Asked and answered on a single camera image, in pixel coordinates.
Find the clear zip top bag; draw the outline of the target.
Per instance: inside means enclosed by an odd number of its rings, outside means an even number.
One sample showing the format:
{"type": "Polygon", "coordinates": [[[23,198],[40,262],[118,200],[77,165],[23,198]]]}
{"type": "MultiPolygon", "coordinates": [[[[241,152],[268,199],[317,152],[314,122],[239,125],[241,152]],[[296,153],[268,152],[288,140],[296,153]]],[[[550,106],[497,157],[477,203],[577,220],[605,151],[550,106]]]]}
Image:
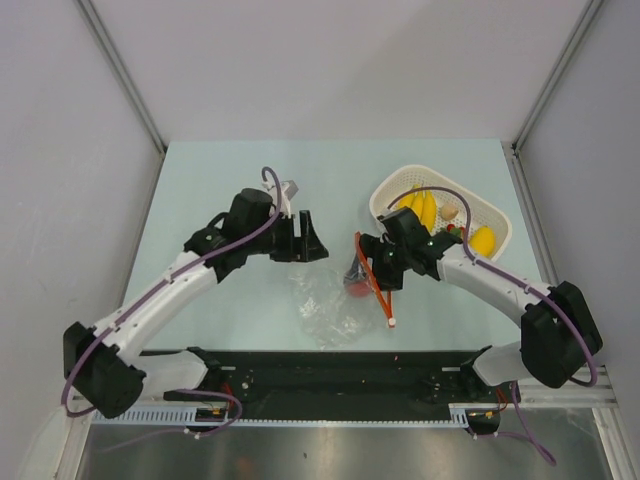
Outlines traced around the clear zip top bag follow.
{"type": "Polygon", "coordinates": [[[351,261],[339,263],[332,259],[305,264],[289,275],[293,308],[298,324],[322,350],[355,344],[366,335],[388,327],[386,312],[389,297],[378,295],[369,275],[372,292],[363,298],[349,295],[343,286],[343,276],[351,261]]]}

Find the yellow fake bananas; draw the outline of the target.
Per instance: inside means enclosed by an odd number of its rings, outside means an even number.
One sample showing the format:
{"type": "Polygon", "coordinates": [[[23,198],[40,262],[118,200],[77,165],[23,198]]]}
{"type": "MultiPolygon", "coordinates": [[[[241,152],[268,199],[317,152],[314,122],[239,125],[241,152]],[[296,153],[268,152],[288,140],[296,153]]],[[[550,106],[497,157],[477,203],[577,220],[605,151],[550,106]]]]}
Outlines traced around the yellow fake bananas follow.
{"type": "Polygon", "coordinates": [[[420,223],[433,234],[437,215],[437,205],[430,191],[417,191],[403,196],[395,205],[395,209],[410,208],[420,220],[420,223]]]}

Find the beige fake egg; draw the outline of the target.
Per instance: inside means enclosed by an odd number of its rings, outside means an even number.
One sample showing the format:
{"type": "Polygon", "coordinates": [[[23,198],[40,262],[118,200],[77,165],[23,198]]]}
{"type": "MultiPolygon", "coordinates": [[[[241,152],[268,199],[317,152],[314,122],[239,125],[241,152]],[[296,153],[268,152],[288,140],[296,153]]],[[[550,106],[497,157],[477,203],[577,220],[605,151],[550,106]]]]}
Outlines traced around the beige fake egg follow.
{"type": "Polygon", "coordinates": [[[440,208],[440,217],[445,221],[451,221],[457,217],[459,209],[453,204],[444,204],[440,208]]]}

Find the yellow fake lemon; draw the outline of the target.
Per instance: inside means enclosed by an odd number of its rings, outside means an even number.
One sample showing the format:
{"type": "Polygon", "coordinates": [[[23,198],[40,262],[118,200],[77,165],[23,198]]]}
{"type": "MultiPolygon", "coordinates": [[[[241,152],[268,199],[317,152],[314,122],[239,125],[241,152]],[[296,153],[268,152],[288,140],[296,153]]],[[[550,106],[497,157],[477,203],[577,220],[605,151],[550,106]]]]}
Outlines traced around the yellow fake lemon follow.
{"type": "Polygon", "coordinates": [[[477,254],[490,258],[496,247],[496,236],[488,226],[479,227],[469,240],[469,246],[477,254]]]}

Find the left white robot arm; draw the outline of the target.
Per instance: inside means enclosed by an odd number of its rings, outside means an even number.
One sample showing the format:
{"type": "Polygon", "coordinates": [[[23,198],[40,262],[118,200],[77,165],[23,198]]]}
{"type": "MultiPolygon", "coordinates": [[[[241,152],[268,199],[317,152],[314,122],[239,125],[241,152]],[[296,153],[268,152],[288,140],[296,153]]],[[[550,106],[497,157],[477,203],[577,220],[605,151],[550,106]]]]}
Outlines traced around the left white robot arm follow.
{"type": "Polygon", "coordinates": [[[275,262],[309,263],[328,257],[311,214],[293,214],[297,192],[291,181],[245,188],[222,212],[184,244],[155,285],[137,299],[86,327],[72,324],[63,334],[64,389],[76,390],[92,409],[111,419],[142,397],[214,397],[221,387],[219,364],[189,347],[173,354],[143,356],[147,343],[184,307],[243,267],[252,255],[275,262]]]}

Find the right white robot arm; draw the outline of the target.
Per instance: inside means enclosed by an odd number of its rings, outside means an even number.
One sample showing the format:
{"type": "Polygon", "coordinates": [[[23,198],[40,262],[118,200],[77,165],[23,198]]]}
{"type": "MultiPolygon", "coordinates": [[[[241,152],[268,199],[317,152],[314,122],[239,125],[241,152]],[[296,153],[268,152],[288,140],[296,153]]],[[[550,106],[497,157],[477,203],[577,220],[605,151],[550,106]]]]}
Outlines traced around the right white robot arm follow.
{"type": "Polygon", "coordinates": [[[520,278],[449,231],[429,233],[408,208],[381,221],[383,235],[355,235],[355,257],[377,293],[401,290],[405,272],[412,271],[469,292],[520,330],[518,341],[484,347],[463,364],[461,388],[469,399],[484,401],[497,385],[527,378],[553,389],[568,382],[596,383],[594,356],[603,341],[576,285],[520,278]]]}

